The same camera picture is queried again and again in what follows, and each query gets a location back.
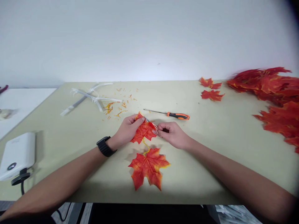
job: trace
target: white wall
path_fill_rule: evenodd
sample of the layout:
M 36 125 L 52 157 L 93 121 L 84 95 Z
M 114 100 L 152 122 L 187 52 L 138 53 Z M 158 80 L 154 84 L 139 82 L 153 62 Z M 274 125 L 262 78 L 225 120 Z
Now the white wall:
M 0 84 L 299 74 L 282 0 L 0 1 Z

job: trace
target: wrist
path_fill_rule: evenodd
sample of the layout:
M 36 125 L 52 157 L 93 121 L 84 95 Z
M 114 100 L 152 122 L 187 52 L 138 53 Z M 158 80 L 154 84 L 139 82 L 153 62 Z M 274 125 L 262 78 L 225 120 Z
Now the wrist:
M 113 135 L 110 139 L 106 141 L 106 144 L 113 151 L 119 149 L 122 146 L 122 143 L 117 139 L 115 135 Z
M 190 151 L 190 150 L 194 149 L 197 144 L 198 144 L 197 141 L 195 141 L 193 138 L 189 137 L 186 141 L 186 145 L 183 148 L 183 150 Z

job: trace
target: black smartwatch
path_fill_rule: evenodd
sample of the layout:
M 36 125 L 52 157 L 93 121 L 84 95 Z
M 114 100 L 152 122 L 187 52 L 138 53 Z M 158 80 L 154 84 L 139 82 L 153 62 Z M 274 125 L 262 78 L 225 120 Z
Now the black smartwatch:
M 106 136 L 97 142 L 97 146 L 99 150 L 106 157 L 112 156 L 117 151 L 117 150 L 113 151 L 111 148 L 109 148 L 109 146 L 106 144 L 106 141 L 108 139 L 110 139 L 110 136 L 109 137 Z

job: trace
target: beige table surface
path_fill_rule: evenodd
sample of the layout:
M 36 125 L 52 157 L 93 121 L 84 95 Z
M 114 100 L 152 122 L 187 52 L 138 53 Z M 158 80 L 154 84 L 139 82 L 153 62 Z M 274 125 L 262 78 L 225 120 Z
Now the beige table surface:
M 283 141 L 283 136 L 262 128 L 262 122 L 252 114 L 267 110 L 267 102 L 253 95 L 236 93 L 225 84 L 221 102 L 201 99 L 208 88 L 198 81 L 116 82 L 97 92 L 100 96 L 129 100 L 127 112 L 121 118 L 120 103 L 113 105 L 112 118 L 100 112 L 86 99 L 67 116 L 60 113 L 81 98 L 70 94 L 71 88 L 87 90 L 95 83 L 65 83 L 47 98 L 26 119 L 0 142 L 0 158 L 8 140 L 26 132 L 36 132 L 36 163 L 32 176 L 25 181 L 25 191 L 37 184 L 62 165 L 95 147 L 104 136 L 113 135 L 124 117 L 138 111 L 155 124 L 176 121 L 194 139 L 211 149 L 253 169 L 284 189 L 295 194 L 298 183 L 299 155 L 294 146 Z M 190 115 L 181 121 L 163 114 L 149 113 L 144 108 L 157 111 L 180 112 Z M 185 151 L 175 149 L 163 139 L 145 140 L 150 146 L 161 148 L 171 166 L 161 169 L 162 191 L 145 178 L 135 191 L 128 167 L 136 153 L 147 148 L 141 143 L 127 144 L 84 182 L 69 199 L 73 202 L 101 203 L 177 203 L 177 204 L 238 204 L 238 200 L 195 158 Z M 0 182 L 0 200 L 17 200 L 20 186 L 11 186 L 10 180 Z

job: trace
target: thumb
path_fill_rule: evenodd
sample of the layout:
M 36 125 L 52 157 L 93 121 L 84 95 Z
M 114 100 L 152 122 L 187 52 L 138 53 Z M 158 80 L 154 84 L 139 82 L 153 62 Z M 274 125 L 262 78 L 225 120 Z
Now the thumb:
M 137 128 L 144 122 L 144 118 L 139 118 L 137 121 L 135 121 L 132 126 L 137 130 Z
M 169 138 L 169 134 L 164 132 L 164 131 L 160 131 L 160 130 L 157 130 L 158 134 L 162 136 L 162 138 L 164 138 L 166 141 L 168 141 L 168 138 Z

